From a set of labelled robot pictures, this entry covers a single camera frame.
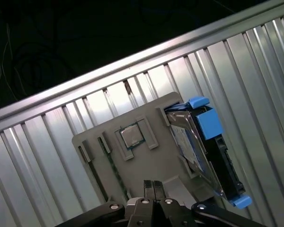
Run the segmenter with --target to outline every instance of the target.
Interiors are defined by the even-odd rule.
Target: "plastic tab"
[[[239,198],[230,200],[229,202],[232,206],[243,209],[252,203],[252,199],[248,195],[241,195]]]
[[[209,140],[223,133],[222,125],[220,123],[218,114],[214,109],[197,115],[196,117],[199,121],[203,135],[206,140]]]
[[[196,108],[199,108],[201,106],[209,104],[209,99],[200,96],[200,97],[191,98],[191,99],[189,99],[188,102],[193,109],[196,109]]]

